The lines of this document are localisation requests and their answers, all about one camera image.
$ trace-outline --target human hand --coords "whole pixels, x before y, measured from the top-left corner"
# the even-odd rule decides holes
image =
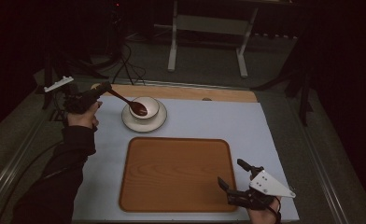
[[[84,114],[67,114],[67,123],[69,126],[83,126],[91,128],[98,126],[99,121],[95,117],[95,113],[102,105],[102,102],[95,102]]]
[[[270,208],[275,211],[275,214],[277,214],[279,211],[280,200],[281,200],[281,197],[276,197],[276,198],[274,198],[273,202],[270,204]],[[249,214],[252,224],[275,224],[276,223],[276,216],[269,209],[252,210],[252,209],[248,208],[247,213]]]

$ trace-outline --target person's left hand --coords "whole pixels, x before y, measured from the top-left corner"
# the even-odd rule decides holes
[[[98,126],[99,121],[95,117],[96,111],[102,105],[102,102],[95,102],[84,114],[67,114],[67,122],[69,126],[83,126],[91,128]]]

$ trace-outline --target dark background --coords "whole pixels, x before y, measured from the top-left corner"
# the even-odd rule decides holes
[[[33,74],[44,67],[46,32],[75,57],[88,59],[106,49],[110,8],[105,6],[116,2],[0,1],[0,121],[36,88]],[[151,38],[153,23],[171,23],[172,15],[165,13],[172,11],[171,2],[133,0],[122,16]],[[301,37],[287,63],[313,69],[311,86],[366,190],[366,1],[324,4],[307,26],[278,18],[281,8],[261,10],[254,31],[271,38],[278,33]],[[284,15],[291,15],[291,8],[283,8]]]

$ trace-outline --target gray floor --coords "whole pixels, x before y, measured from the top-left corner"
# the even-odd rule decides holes
[[[295,43],[294,39],[286,38],[251,38],[245,53],[249,78],[242,79],[231,43],[209,44],[209,39],[192,41],[190,36],[182,34],[176,70],[170,73],[167,71],[168,33],[152,42],[141,40],[140,36],[133,35],[127,41],[132,50],[128,71],[133,79],[137,74],[144,74],[144,70],[139,68],[142,67],[146,69],[143,79],[147,85],[179,83],[245,90],[276,77]],[[100,72],[112,80],[120,67],[121,63]],[[42,71],[35,77],[42,84]],[[75,78],[82,91],[100,81],[79,72]],[[126,78],[127,74],[122,69],[116,80],[127,82]],[[267,91],[256,91],[256,95],[288,182],[298,195],[294,202],[300,221],[295,223],[366,223],[366,194],[317,99],[317,93],[311,91],[309,102],[313,112],[308,112],[308,126],[303,127],[297,114],[299,99],[285,97],[285,86],[286,83],[281,83]],[[14,177],[18,177],[23,167],[42,150],[61,140],[62,124],[49,121],[52,106],[49,110],[41,110],[42,100],[42,95],[30,94],[0,124],[0,179],[6,182],[5,185],[0,184],[0,211],[7,193],[13,188],[8,186],[15,183]],[[48,157],[49,152],[23,176],[1,223],[8,223],[13,204],[39,175]],[[18,161],[18,164],[14,166],[11,161]]]

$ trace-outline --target white saucer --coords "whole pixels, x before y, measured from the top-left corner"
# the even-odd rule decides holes
[[[149,119],[138,119],[130,112],[130,107],[126,105],[122,109],[122,122],[131,130],[139,133],[148,133],[160,128],[166,120],[166,108],[163,103],[157,100],[160,105],[158,113]]]

